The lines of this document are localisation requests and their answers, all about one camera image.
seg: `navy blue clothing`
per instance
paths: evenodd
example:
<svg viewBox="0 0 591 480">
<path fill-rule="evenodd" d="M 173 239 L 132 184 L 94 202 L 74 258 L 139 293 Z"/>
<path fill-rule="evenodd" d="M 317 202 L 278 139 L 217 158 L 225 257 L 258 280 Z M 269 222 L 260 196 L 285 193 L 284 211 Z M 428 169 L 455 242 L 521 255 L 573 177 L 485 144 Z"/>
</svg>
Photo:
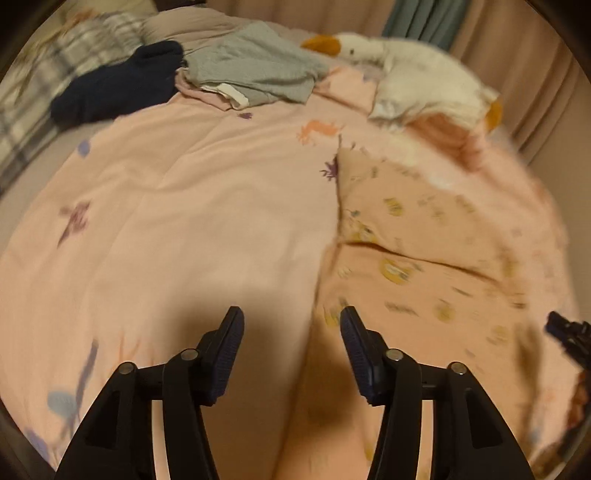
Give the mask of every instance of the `navy blue clothing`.
<svg viewBox="0 0 591 480">
<path fill-rule="evenodd" d="M 138 48 L 125 62 L 99 67 L 74 79 L 51 103 L 60 128 L 97 122 L 168 102 L 183 61 L 178 42 L 165 40 Z"/>
</svg>

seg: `beige curtain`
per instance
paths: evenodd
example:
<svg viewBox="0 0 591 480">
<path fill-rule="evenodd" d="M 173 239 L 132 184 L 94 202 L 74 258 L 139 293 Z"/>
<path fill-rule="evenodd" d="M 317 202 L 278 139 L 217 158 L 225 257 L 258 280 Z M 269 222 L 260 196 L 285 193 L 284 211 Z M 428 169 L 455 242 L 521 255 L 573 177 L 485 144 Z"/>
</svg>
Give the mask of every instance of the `beige curtain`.
<svg viewBox="0 0 591 480">
<path fill-rule="evenodd" d="M 209 0 L 228 15 L 277 22 L 317 33 L 382 34 L 395 0 Z"/>
<path fill-rule="evenodd" d="M 229 15 L 331 34 L 379 36 L 395 0 L 209 0 Z M 540 150 L 563 114 L 581 68 L 554 29 L 525 0 L 472 0 L 452 47 L 497 89 L 504 124 L 523 156 Z"/>
<path fill-rule="evenodd" d="M 582 73 L 524 0 L 472 0 L 452 55 L 501 93 L 504 124 L 528 160 L 552 133 Z"/>
</svg>

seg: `orange beak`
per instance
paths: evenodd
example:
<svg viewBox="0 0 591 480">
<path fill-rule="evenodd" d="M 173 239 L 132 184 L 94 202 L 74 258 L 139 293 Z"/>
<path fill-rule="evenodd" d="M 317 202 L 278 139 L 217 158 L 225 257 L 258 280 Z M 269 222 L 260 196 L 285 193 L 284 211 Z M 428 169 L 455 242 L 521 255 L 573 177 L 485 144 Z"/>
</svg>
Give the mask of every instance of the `orange beak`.
<svg viewBox="0 0 591 480">
<path fill-rule="evenodd" d="M 316 35 L 302 43 L 301 47 L 306 50 L 318 51 L 331 57 L 336 57 L 340 53 L 340 41 L 330 35 Z"/>
</svg>

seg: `black clamp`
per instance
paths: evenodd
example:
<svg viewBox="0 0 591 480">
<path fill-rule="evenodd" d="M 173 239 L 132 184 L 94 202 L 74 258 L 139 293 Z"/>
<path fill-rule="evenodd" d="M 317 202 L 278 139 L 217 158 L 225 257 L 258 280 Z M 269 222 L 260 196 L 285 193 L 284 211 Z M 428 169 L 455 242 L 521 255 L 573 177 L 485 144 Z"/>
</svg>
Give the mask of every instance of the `black clamp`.
<svg viewBox="0 0 591 480">
<path fill-rule="evenodd" d="M 533 480 L 528 462 L 478 380 L 459 362 L 447 368 L 416 363 L 367 330 L 354 307 L 340 316 L 359 392 L 385 406 L 370 480 L 414 480 L 421 402 L 433 400 L 431 480 Z"/>
<path fill-rule="evenodd" d="M 434 401 L 431 480 L 533 480 L 509 427 L 465 365 L 418 364 L 366 330 L 353 307 L 341 334 L 359 391 L 385 406 L 370 480 L 415 480 L 421 402 Z M 171 480 L 218 480 L 201 406 L 223 395 L 244 332 L 232 307 L 218 330 L 165 365 L 121 364 L 80 424 L 56 480 L 155 480 L 152 400 L 162 400 Z"/>
<path fill-rule="evenodd" d="M 548 315 L 546 332 L 556 338 L 569 357 L 585 370 L 591 370 L 591 325 L 570 322 L 556 312 Z"/>
<path fill-rule="evenodd" d="M 224 394 L 244 333 L 231 307 L 217 330 L 165 365 L 121 364 L 68 446 L 55 480 L 155 480 L 152 400 L 162 400 L 171 480 L 217 480 L 201 406 Z"/>
</svg>

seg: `gray clothing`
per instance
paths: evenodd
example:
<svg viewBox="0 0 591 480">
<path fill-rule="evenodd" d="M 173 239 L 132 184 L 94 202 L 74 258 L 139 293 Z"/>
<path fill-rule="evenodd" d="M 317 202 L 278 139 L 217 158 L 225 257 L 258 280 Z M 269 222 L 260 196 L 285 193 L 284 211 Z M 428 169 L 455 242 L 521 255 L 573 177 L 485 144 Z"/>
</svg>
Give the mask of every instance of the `gray clothing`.
<svg viewBox="0 0 591 480">
<path fill-rule="evenodd" d="M 222 42 L 186 56 L 187 80 L 196 86 L 227 83 L 249 106 L 279 99 L 305 103 L 328 67 L 284 40 L 263 22 L 228 34 Z"/>
</svg>

